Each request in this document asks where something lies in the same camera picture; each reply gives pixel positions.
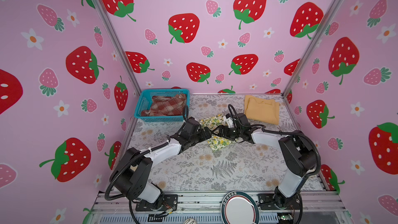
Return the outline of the lemon print skirt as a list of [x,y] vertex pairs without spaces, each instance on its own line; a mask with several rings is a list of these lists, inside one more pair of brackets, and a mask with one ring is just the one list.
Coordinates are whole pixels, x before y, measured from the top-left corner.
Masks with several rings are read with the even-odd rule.
[[[224,115],[219,114],[213,117],[205,118],[200,120],[200,124],[202,127],[208,127],[210,130],[214,130],[220,125],[227,125],[227,123],[224,120]],[[232,143],[231,140],[225,139],[218,137],[216,135],[212,135],[212,137],[207,140],[207,143],[209,144],[211,150],[213,152],[216,152]]]

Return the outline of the yellow skirt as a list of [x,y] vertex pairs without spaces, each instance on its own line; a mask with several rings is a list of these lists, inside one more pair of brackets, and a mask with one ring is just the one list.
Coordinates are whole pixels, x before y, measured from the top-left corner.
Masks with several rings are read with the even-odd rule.
[[252,95],[246,95],[244,114],[248,119],[279,125],[279,103]]

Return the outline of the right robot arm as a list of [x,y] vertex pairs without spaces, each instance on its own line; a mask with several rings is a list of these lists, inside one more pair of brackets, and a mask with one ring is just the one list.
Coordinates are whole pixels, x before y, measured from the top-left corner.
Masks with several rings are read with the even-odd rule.
[[282,152],[287,171],[275,188],[272,200],[279,209],[288,207],[308,178],[319,173],[319,151],[303,132],[271,131],[262,124],[250,124],[244,114],[227,114],[224,120],[227,124],[217,126],[212,131],[214,135],[232,141],[240,138],[244,142],[272,146]]

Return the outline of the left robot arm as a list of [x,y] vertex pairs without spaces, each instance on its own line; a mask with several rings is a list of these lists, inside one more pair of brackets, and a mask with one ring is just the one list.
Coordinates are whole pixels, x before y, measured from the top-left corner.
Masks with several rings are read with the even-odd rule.
[[155,209],[160,208],[164,201],[164,192],[148,181],[152,167],[209,140],[211,136],[210,128],[201,126],[190,117],[175,134],[168,136],[164,143],[146,150],[128,149],[110,176],[105,200],[112,201],[123,197],[130,201],[141,199],[152,204]]

